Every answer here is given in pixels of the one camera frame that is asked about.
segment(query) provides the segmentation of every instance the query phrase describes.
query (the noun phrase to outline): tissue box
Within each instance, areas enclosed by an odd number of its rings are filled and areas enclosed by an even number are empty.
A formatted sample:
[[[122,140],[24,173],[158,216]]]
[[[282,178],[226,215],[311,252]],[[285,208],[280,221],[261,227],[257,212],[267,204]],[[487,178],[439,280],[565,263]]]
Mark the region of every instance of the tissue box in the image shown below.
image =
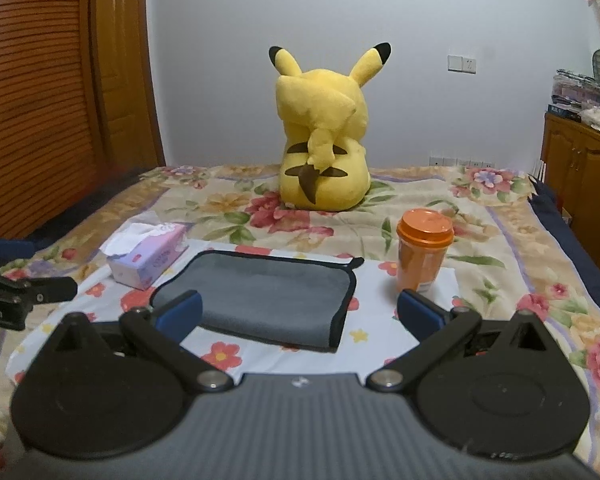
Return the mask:
[[[113,279],[147,290],[187,247],[187,228],[182,224],[174,225],[173,231],[145,238],[128,254],[108,256]]]

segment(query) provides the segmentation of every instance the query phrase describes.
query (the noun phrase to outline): black clamp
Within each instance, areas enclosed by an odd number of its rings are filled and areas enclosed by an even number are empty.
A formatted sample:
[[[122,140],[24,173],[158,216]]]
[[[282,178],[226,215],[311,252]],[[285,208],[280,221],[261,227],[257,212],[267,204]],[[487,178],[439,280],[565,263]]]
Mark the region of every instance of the black clamp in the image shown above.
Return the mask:
[[[37,304],[70,301],[78,293],[73,278],[25,278],[0,276],[0,328],[24,330],[29,312]]]

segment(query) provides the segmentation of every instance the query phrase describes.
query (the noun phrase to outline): pikachu plush toy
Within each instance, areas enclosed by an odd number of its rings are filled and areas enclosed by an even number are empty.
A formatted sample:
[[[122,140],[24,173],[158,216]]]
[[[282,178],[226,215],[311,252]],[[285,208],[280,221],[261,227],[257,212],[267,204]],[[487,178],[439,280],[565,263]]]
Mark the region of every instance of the pikachu plush toy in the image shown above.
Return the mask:
[[[368,50],[349,75],[317,69],[302,72],[286,50],[272,46],[278,116],[286,134],[280,197],[298,209],[344,211],[369,189],[365,135],[368,113],[362,86],[391,54],[381,43]]]

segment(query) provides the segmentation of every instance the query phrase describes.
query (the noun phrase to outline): gray cloth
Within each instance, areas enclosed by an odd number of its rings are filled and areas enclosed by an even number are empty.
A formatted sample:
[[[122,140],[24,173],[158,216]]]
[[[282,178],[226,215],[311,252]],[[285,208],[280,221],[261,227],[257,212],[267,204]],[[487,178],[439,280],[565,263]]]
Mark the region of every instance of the gray cloth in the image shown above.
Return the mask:
[[[348,265],[229,251],[198,254],[151,298],[159,308],[186,290],[202,296],[202,326],[266,341],[337,348],[356,288]]]

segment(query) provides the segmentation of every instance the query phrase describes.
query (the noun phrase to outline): light switch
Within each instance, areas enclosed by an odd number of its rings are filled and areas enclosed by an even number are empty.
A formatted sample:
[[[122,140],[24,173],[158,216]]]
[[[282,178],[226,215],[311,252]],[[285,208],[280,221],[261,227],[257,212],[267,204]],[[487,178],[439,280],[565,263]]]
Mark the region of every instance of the light switch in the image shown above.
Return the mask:
[[[462,72],[462,56],[446,56],[446,65],[452,72]]]
[[[475,74],[475,59],[470,57],[462,58],[462,71],[468,74]]]

